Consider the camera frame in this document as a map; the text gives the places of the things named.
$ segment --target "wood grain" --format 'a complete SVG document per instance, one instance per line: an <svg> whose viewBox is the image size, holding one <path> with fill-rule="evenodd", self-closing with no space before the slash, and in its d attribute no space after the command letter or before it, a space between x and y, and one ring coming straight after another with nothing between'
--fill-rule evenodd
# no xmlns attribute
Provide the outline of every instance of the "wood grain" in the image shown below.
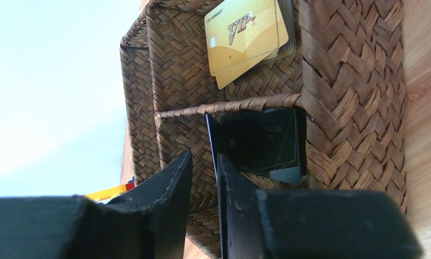
<svg viewBox="0 0 431 259"><path fill-rule="evenodd" d="M431 0L404 0L408 218L431 258Z"/></svg>

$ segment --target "wooden table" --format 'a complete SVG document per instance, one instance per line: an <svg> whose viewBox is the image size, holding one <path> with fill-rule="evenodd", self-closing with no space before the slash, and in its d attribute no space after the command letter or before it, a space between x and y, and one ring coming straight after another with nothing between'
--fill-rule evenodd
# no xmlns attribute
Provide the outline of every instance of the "wooden table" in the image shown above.
<svg viewBox="0 0 431 259"><path fill-rule="evenodd" d="M143 8L147 0L141 2ZM426 252L424 258L431 259L431 0L403 0L403 6L407 216ZM130 174L131 164L131 152L129 156L126 152L123 170ZM184 258L207 257L186 240Z"/></svg>

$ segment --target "brown wicker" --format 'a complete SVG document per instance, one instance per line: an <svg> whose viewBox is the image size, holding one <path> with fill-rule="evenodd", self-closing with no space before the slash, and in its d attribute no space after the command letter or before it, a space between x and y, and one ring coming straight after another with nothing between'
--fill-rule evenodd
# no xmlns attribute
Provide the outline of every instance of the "brown wicker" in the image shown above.
<svg viewBox="0 0 431 259"><path fill-rule="evenodd" d="M218 258L216 181L201 115L299 106L309 114L310 188L381 190L406 210L401 1L296 1L298 52L225 91L209 74L202 16L220 2L153 0L121 42L137 182L190 149L187 235Z"/></svg>

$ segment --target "woven basket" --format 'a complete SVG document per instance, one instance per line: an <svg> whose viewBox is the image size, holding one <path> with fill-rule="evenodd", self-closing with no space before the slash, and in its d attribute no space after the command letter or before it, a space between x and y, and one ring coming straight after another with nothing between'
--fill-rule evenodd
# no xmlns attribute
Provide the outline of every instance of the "woven basket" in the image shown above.
<svg viewBox="0 0 431 259"><path fill-rule="evenodd" d="M203 20L220 2L152 0L122 39L137 183L190 149L187 236L218 258L217 185L202 115L299 106L309 115L310 188L380 190L406 210L401 1L294 1L297 53L222 91L209 73ZM287 188L249 177L262 188Z"/></svg>

